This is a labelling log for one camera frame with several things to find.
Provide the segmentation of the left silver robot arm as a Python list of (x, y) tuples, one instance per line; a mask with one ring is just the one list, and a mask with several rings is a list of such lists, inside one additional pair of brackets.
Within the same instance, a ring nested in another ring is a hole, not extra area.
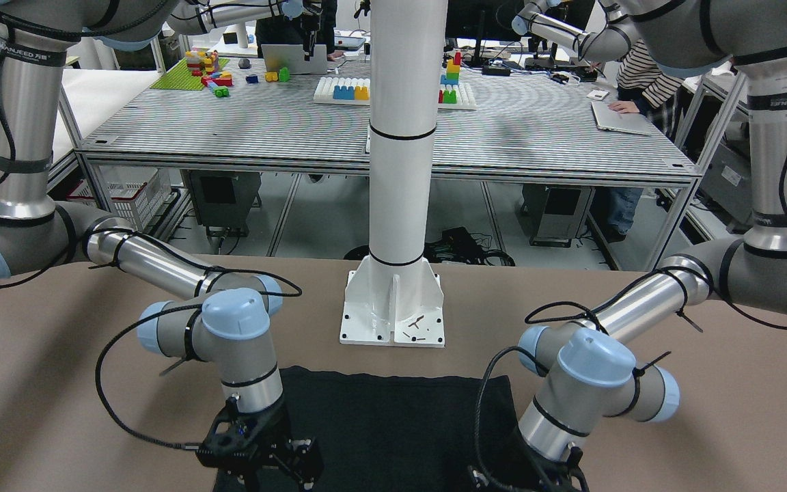
[(666, 74), (731, 62), (747, 80), (753, 226), (668, 256), (600, 306), (548, 327), (531, 312), (514, 350), (544, 378), (493, 463), (469, 468), (475, 490), (586, 491), (582, 446), (603, 417), (661, 422), (680, 404), (674, 377), (640, 365), (626, 343), (688, 305), (721, 299), (787, 314), (787, 1), (616, 1)]

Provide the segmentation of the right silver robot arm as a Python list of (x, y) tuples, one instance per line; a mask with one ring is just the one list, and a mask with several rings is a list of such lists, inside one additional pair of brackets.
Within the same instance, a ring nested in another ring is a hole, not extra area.
[(206, 264), (107, 210), (53, 200), (48, 174), (68, 48), (96, 38), (122, 50), (147, 46), (187, 1), (0, 1), (0, 289), (55, 266), (91, 262), (178, 296), (150, 306), (123, 330), (178, 361), (212, 362), (225, 404), (197, 443), (137, 432), (115, 413), (96, 362), (96, 391), (109, 417), (133, 437), (191, 452), (205, 467), (260, 488), (275, 468), (300, 491), (324, 470), (315, 439), (295, 439), (271, 336), (282, 300), (302, 294), (281, 276)]

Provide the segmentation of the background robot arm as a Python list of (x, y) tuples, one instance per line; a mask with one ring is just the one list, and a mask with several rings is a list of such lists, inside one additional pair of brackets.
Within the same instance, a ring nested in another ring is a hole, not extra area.
[(512, 19), (512, 30), (525, 36), (534, 34), (564, 46), (588, 62), (621, 60), (641, 40), (631, 17), (616, 1), (599, 1), (604, 12), (602, 31), (589, 32), (547, 16), (547, 10), (562, 1), (525, 1)]

